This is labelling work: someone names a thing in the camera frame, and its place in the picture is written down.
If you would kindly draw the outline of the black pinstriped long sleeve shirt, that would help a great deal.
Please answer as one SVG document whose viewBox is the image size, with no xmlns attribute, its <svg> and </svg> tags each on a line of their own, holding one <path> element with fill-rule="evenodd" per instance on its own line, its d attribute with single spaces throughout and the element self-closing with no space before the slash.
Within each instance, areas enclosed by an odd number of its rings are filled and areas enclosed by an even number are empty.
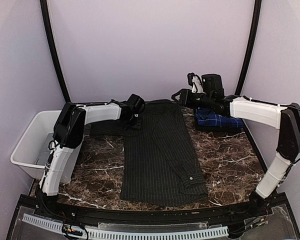
<svg viewBox="0 0 300 240">
<path fill-rule="evenodd" d="M 166 99 L 150 101 L 140 118 L 140 128 L 120 120 L 91 125 L 93 136 L 123 137 L 120 198 L 163 207 L 206 199 L 206 181 L 181 107 Z"/>
</svg>

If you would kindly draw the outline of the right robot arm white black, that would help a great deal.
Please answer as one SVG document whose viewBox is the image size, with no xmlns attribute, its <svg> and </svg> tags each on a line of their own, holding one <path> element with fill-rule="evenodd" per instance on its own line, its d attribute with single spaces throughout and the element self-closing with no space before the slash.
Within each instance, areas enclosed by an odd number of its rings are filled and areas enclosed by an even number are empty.
<svg viewBox="0 0 300 240">
<path fill-rule="evenodd" d="M 222 91 L 193 93 L 185 88 L 171 98 L 187 108 L 209 108 L 224 117 L 253 121 L 279 131 L 274 159 L 254 190 L 262 199 L 268 198 L 300 161 L 300 106 L 297 103 L 279 104 L 246 96 L 224 96 Z"/>
</svg>

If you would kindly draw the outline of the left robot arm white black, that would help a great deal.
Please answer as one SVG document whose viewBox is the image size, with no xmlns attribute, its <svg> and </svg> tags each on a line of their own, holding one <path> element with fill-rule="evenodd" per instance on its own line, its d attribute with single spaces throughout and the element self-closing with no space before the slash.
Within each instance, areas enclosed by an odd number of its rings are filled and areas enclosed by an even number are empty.
<svg viewBox="0 0 300 240">
<path fill-rule="evenodd" d="M 50 154 L 37 193 L 47 197 L 58 195 L 62 174 L 72 153 L 83 142 L 86 125 L 120 120 L 124 124 L 135 126 L 145 106 L 145 101 L 136 95 L 126 101 L 111 100 L 100 105 L 67 102 L 53 127 L 52 141 L 48 144 Z"/>
</svg>

